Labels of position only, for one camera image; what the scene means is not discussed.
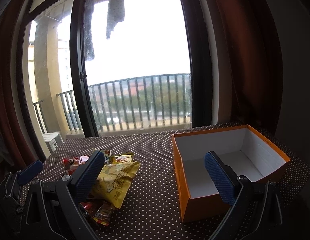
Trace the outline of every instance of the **polka dot tablecloth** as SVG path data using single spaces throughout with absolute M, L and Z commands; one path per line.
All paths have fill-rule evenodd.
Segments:
M 89 155 L 93 148 L 111 149 L 113 154 L 134 152 L 134 159 L 140 161 L 141 166 L 122 208 L 113 213 L 108 227 L 94 227 L 96 235 L 103 240 L 208 239 L 223 215 L 192 223 L 181 222 L 171 134 L 236 125 L 240 123 L 117 137 L 68 139 L 45 161 L 44 170 L 37 177 L 43 182 L 59 179 L 65 174 L 63 158 Z M 310 168 L 270 133 L 258 130 L 291 158 L 279 183 L 284 206 L 287 206 L 305 185 Z M 22 201 L 25 201 L 27 191 L 24 187 Z

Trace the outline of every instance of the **blue gripper pad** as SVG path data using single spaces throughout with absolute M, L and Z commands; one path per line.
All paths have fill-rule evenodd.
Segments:
M 231 206 L 234 205 L 238 195 L 239 182 L 233 169 L 226 166 L 215 152 L 206 153 L 205 168 L 222 200 Z
M 85 201 L 98 175 L 104 167 L 105 157 L 101 151 L 94 151 L 85 164 L 80 165 L 72 174 L 68 186 L 74 203 Z
M 32 164 L 24 168 L 18 175 L 17 183 L 21 186 L 30 182 L 43 169 L 41 161 L 34 161 Z

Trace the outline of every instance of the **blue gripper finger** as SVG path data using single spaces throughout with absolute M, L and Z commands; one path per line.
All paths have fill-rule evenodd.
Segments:
M 37 160 L 34 161 L 32 164 L 28 165 L 26 168 L 24 168 L 19 176 L 17 183 L 19 185 L 26 185 L 28 182 L 30 182 L 39 172 L 43 169 L 43 164 L 41 161 Z

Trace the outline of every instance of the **pile of snacks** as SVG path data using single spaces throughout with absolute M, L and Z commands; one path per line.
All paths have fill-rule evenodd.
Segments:
M 133 161 L 133 153 L 111 155 L 111 150 L 94 151 L 103 152 L 105 164 L 91 189 L 88 202 L 83 202 L 81 205 L 93 221 L 108 226 L 113 210 L 122 207 L 140 163 Z M 89 156 L 80 156 L 79 158 L 64 159 L 66 173 L 71 175 L 88 158 Z

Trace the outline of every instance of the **window latch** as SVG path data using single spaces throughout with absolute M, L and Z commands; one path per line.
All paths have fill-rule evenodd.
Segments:
M 83 72 L 81 72 L 81 73 L 79 74 L 79 78 L 80 78 L 81 81 L 83 81 L 84 78 L 86 78 L 86 77 L 87 77 L 87 75 L 85 75 Z

